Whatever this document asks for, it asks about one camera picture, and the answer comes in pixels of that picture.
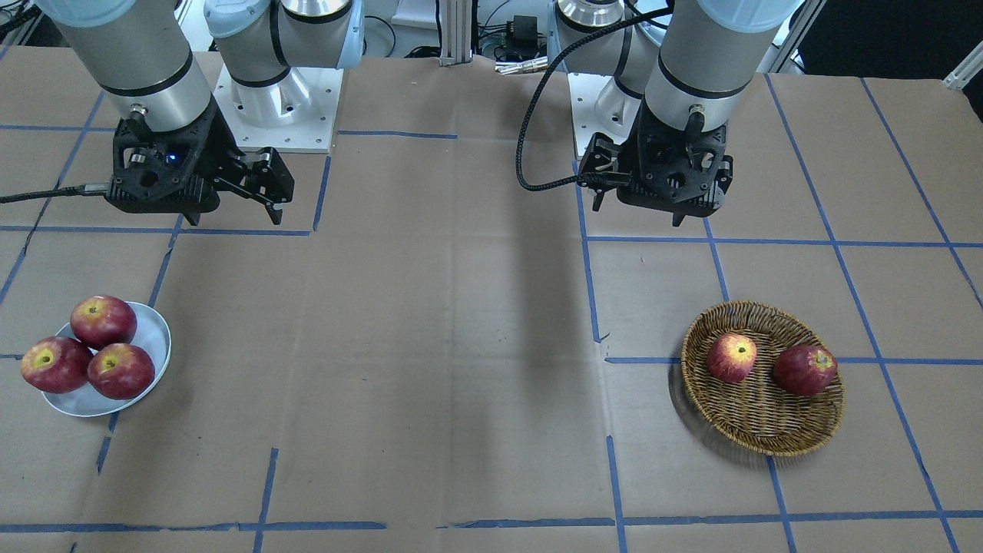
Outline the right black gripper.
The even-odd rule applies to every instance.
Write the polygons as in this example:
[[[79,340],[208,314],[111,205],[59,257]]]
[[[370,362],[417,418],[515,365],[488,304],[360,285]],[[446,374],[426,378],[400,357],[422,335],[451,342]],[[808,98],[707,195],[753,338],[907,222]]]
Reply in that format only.
[[[280,225],[293,199],[295,180],[280,152],[264,147],[243,153],[210,99],[192,123],[154,131],[150,110],[132,105],[113,136],[113,169],[106,200],[130,214],[182,214],[199,227],[201,214],[219,207],[219,193],[255,200]]]

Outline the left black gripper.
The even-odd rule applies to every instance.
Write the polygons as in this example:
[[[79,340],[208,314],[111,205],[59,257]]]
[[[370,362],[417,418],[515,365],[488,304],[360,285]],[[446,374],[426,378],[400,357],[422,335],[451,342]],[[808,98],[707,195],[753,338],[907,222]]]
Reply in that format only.
[[[733,183],[733,158],[726,154],[728,126],[688,134],[657,119],[642,106],[628,141],[594,134],[577,168],[577,184],[594,192],[599,211],[605,193],[624,204],[685,218],[709,217],[723,206]]]

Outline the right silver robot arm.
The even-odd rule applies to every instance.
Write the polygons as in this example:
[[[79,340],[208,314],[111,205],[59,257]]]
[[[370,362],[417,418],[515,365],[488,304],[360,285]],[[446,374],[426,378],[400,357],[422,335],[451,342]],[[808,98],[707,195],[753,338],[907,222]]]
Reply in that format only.
[[[231,192],[273,224],[295,180],[276,148],[246,153],[194,58],[172,1],[38,1],[120,112],[108,181],[49,196],[102,196],[129,214],[180,214],[197,225]],[[233,108],[260,128],[313,113],[302,68],[355,67],[361,1],[207,1],[208,31],[232,84]]]

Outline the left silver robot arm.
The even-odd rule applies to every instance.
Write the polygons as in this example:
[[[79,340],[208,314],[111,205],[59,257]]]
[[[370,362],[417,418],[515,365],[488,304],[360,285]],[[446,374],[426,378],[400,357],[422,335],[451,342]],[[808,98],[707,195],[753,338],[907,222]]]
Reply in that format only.
[[[572,181],[673,225],[708,217],[733,185],[728,120],[797,1],[554,1],[548,72],[605,75],[608,131]]]

